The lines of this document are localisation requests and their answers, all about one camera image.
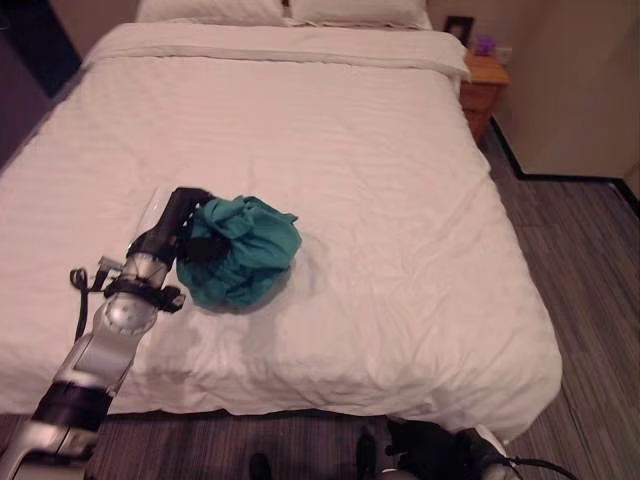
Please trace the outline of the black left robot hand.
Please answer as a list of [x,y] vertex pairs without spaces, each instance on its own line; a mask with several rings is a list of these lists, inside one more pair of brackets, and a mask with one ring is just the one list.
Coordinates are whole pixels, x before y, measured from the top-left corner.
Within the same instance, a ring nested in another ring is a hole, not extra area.
[[149,255],[167,267],[175,260],[203,264],[224,258],[231,250],[231,242],[222,234],[192,236],[195,213],[214,199],[210,192],[200,188],[175,189],[157,223],[132,242],[126,258]]

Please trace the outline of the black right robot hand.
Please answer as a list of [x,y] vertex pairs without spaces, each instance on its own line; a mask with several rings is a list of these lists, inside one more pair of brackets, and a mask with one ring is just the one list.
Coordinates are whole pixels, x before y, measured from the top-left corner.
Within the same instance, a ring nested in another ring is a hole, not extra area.
[[452,433],[433,422],[394,420],[387,427],[385,452],[417,479],[489,479],[509,468],[506,455],[477,428]]

